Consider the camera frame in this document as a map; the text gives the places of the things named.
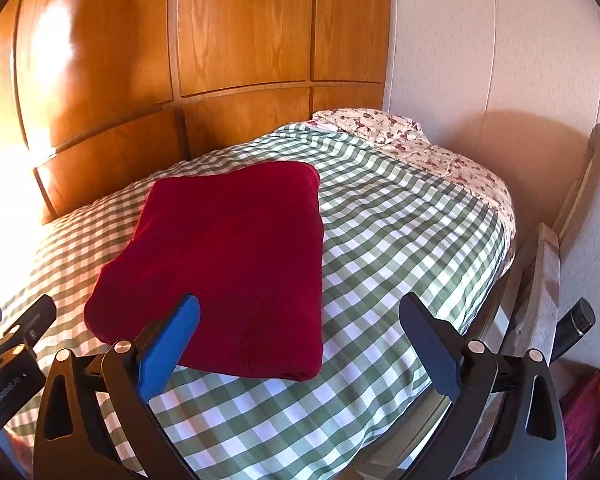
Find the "grey upholstered chair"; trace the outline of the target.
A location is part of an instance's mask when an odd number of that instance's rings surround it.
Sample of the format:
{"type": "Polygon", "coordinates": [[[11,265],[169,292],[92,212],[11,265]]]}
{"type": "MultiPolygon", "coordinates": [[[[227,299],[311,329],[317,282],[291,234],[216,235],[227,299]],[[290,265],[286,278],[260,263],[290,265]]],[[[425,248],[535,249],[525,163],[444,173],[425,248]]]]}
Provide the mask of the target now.
{"type": "MultiPolygon", "coordinates": [[[[486,346],[512,356],[537,348],[549,358],[559,320],[580,298],[588,300],[595,325],[550,364],[559,400],[579,379],[600,372],[600,124],[556,226],[533,232],[495,297],[480,335],[486,346]]],[[[600,478],[600,445],[578,479],[585,478],[600,478]]]]}

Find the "black cylindrical bottle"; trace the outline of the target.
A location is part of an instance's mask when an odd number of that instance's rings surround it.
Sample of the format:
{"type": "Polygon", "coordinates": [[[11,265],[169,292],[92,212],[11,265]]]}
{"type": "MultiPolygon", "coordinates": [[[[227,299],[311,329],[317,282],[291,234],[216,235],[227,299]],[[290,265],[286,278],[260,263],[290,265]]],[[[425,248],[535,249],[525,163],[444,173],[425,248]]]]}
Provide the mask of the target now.
{"type": "Polygon", "coordinates": [[[556,325],[552,361],[561,358],[595,325],[596,317],[591,304],[580,298],[556,325]]]}

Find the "dark red fleece garment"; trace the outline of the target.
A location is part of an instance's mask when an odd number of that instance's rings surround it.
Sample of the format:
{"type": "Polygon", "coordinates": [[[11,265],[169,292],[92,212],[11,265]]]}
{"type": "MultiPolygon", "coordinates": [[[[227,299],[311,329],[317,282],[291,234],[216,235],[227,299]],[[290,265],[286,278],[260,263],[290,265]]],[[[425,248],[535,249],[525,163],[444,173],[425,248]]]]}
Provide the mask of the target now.
{"type": "Polygon", "coordinates": [[[99,272],[87,328],[106,344],[132,339],[192,295],[200,321],[182,365],[314,378],[323,359],[319,188],[305,162],[156,181],[129,244],[99,272]]]}

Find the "floral pillow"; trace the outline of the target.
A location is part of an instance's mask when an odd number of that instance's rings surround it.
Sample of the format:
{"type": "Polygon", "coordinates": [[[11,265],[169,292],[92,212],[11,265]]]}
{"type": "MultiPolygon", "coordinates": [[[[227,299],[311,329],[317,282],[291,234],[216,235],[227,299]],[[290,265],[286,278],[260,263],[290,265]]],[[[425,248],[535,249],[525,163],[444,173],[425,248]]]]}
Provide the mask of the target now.
{"type": "Polygon", "coordinates": [[[478,162],[431,143],[414,119],[374,108],[333,108],[313,113],[310,123],[357,136],[400,162],[464,188],[496,213],[510,240],[516,237],[513,200],[505,182],[478,162]]]}

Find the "wooden panel headboard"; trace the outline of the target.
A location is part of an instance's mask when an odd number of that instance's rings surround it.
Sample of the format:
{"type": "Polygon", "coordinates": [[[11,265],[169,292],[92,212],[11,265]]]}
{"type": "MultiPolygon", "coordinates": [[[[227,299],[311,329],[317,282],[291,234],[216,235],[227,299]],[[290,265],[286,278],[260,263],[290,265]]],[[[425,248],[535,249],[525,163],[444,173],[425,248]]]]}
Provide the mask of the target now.
{"type": "Polygon", "coordinates": [[[391,0],[0,0],[0,228],[381,107],[391,0]]]}

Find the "dark magenta cloth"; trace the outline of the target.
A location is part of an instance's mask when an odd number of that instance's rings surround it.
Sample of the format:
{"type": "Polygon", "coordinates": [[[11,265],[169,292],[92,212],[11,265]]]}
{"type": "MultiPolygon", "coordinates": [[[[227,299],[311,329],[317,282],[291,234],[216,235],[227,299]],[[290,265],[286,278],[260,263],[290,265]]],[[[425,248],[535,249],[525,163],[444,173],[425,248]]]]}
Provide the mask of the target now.
{"type": "Polygon", "coordinates": [[[600,445],[600,372],[582,377],[560,400],[567,450],[567,479],[577,479],[600,445]]]}

